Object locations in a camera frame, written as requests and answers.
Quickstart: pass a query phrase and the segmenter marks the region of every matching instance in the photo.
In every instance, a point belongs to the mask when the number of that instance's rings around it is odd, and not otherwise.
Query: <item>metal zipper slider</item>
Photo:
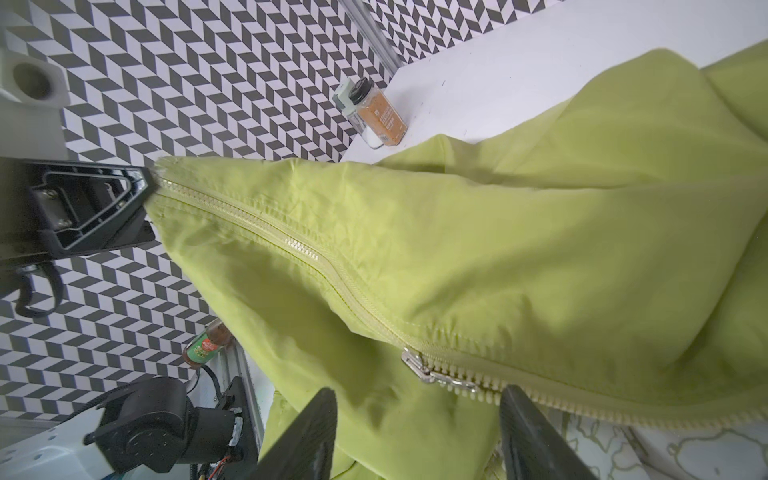
[[[458,389],[467,390],[471,393],[477,393],[478,386],[473,382],[455,379],[444,373],[433,372],[424,364],[420,353],[415,352],[408,347],[402,351],[400,356],[402,361],[419,377],[424,383],[440,383],[445,386],[452,386]]]

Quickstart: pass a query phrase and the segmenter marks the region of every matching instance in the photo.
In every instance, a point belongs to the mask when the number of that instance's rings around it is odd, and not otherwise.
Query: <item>green bottle label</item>
[[[187,349],[187,356],[195,363],[205,363],[216,355],[221,346],[213,343],[205,332],[201,333]]]

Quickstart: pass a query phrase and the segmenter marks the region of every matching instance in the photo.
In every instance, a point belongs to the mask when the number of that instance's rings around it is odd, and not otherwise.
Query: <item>black jar lid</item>
[[[371,88],[373,87],[373,82],[370,78],[360,78],[354,87],[352,87],[352,91],[349,93],[349,99],[352,101],[353,105],[357,105],[360,103],[363,98],[366,97],[369,91],[371,91]]]

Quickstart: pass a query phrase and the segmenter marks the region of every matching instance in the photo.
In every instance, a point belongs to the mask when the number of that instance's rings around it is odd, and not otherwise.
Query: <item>black and white chevron pattern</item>
[[[221,155],[337,161],[354,134],[329,97],[389,76],[337,0],[14,0],[2,41],[65,69],[73,160]],[[142,376],[186,379],[183,344],[215,314],[156,243],[58,262],[46,319],[0,300],[0,415],[57,419]],[[40,291],[35,302],[50,293]]]
[[[364,0],[403,61],[411,63],[562,0]]]

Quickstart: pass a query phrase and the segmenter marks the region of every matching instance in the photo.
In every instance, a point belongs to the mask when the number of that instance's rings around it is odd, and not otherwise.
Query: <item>red wire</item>
[[[229,460],[230,457],[226,456],[221,459],[221,462],[219,462],[219,465],[216,465],[216,468],[214,468],[213,473],[210,474],[210,477],[208,477],[208,480],[212,480],[212,478],[216,475],[216,472],[219,471],[219,468],[223,467],[225,463],[227,463],[227,460]]]

